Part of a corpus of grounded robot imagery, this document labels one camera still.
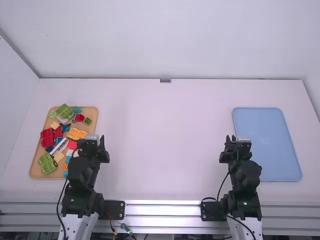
wooden tray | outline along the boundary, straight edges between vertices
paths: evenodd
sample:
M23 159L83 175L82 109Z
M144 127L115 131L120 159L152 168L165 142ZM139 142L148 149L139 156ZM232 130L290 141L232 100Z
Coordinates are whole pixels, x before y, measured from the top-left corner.
M48 113L50 113L51 111L55 111L57 110L59 107L58 106L55 106L55 107L52 107ZM75 127L79 130L84 130L90 134L94 134L95 133L95 130L96 130L96 124L97 124L97 118L98 118L98 109L94 106L83 106L82 107L82 115L84 115L85 117L88 117L92 120L92 123L87 126L85 125L83 122L76 122L76 123L73 123L72 122L72 119L69 120L66 124L71 124L70 128L72 127ZM53 123L53 122L56 122L56 123L60 123L60 121L58 119L52 119L50 118L48 115L45 119L45 122L44 122L44 126L43 126L43 129L48 129L50 128L50 125ZM63 133L63 136L66 137L68 134L68 132L65 132ZM29 175L31 178L33 179L64 179L64 170L62 170L62 165L65 163L67 157L66 157L66 153L68 151L68 147L66 147L62 153L64 154L64 158L61 159L59 162L58 162L58 167L57 169L48 174L48 175L44 175L41 171L41 167L38 163L38 158L41 157L43 154L46 153L46 150L41 146L41 137L40 137L40 132L39 132L39 142L38 142L38 145L36 147L36 150L35 150L35 153L34 153L34 157L33 157L33 160L32 160L32 164L31 164L31 167L30 167L30 170L29 170Z

blue tray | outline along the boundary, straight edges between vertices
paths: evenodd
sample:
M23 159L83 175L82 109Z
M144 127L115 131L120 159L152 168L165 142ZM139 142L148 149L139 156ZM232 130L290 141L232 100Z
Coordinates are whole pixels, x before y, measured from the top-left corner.
M262 167L261 181L297 182L302 172L283 112L278 108L237 107L237 136L250 137L252 160Z

cable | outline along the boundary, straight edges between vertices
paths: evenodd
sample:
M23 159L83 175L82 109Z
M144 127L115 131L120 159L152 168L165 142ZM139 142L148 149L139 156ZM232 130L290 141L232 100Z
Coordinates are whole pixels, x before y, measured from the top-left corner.
M68 181L68 178L65 179L63 188L62 188L61 193L60 193L59 200L58 200L58 202L57 202L57 204L56 204L56 215L58 216L59 222L60 222L60 224L61 224L61 226L62 226L62 229L63 229L63 240L67 240L66 228L65 228L65 225L64 225L64 223L62 222L62 219L61 219L61 217L60 217L58 207L59 207L59 203L60 203L62 194L64 193L64 189L65 189L65 187L66 187L67 181Z
M219 195L220 195L220 191L221 191L221 189L222 189L222 186L224 185L224 183L225 183L227 177L229 176L229 174L230 174L230 173L228 172L228 173L225 175L225 177L224 177L224 179L223 179L223 181L222 181L222 183L221 183L221 186L220 186L219 191L218 191L218 195L216 196L217 202L219 201Z
M227 236L227 237L223 237L223 238L201 238L201 236L198 235L194 235L194 234L189 234L190 236L194 236L199 238L200 240L224 240L224 239L230 239L232 238L232 236Z
M240 223L242 226L244 226L246 229L248 229L248 231L251 233L252 237L253 237L253 240L257 240L256 239L256 236L254 235L254 233L251 231L250 228L248 228L243 222L239 221L238 219L234 218L233 216L229 216L229 215L226 215L227 218L230 218L230 219L233 219L235 220L236 222Z

metal frame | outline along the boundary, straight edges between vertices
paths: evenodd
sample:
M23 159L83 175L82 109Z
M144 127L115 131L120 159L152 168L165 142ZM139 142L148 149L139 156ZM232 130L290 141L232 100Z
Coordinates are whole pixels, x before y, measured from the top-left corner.
M126 223L133 233L230 234L227 222L204 222L200 201L126 200ZM56 202L0 201L0 231L58 232ZM320 236L320 202L262 202L264 235ZM110 233L108 220L98 220L94 232Z

metal bracket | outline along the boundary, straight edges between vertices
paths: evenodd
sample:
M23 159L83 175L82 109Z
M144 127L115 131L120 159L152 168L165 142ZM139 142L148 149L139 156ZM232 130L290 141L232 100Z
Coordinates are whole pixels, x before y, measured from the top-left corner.
M111 214L114 220L123 220L125 218L125 206L125 201L104 200L105 213L99 219L109 220L109 214Z
M216 201L204 201L200 206L201 220L204 222L223 222L227 217L223 214L221 206Z

